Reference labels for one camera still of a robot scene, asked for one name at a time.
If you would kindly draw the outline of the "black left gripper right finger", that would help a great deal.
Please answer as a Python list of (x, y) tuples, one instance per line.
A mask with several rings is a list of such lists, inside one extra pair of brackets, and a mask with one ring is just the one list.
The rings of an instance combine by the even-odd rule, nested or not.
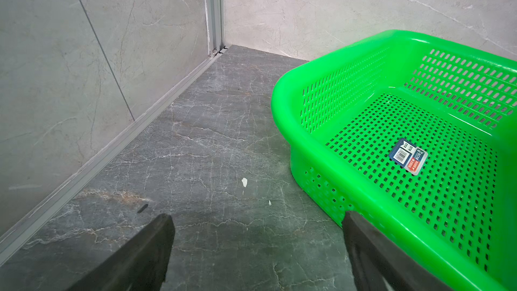
[(342, 229), (357, 290), (451, 289), (358, 212), (346, 212)]

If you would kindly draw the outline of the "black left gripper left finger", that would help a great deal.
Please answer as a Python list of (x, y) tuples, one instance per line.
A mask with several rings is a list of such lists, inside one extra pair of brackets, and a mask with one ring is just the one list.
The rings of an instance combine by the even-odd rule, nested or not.
[(160, 214), (68, 290), (160, 290), (166, 280), (175, 227)]

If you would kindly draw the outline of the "green plastic basket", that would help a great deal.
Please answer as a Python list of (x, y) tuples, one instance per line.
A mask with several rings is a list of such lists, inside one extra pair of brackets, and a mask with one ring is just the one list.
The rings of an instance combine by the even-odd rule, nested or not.
[[(402, 30), (288, 71), (271, 111), (296, 183), (455, 290), (516, 289), (516, 62)], [(428, 153), (414, 176), (389, 158)]]

